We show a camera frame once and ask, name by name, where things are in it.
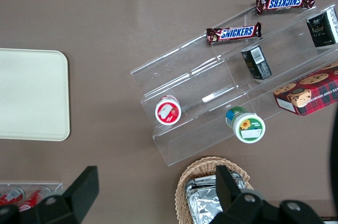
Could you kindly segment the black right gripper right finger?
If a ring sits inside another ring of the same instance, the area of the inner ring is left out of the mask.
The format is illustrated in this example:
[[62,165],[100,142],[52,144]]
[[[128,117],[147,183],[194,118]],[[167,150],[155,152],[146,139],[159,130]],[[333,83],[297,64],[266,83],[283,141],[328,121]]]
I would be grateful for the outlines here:
[[226,166],[217,166],[216,193],[222,207],[211,223],[259,223],[263,201],[253,190],[241,190]]

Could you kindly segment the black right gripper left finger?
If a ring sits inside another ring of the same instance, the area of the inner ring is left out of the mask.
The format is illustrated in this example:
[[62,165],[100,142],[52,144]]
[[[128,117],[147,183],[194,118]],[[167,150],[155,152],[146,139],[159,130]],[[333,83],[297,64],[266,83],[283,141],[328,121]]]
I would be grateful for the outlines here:
[[33,208],[35,223],[82,223],[99,193],[98,167],[87,166],[62,193]]

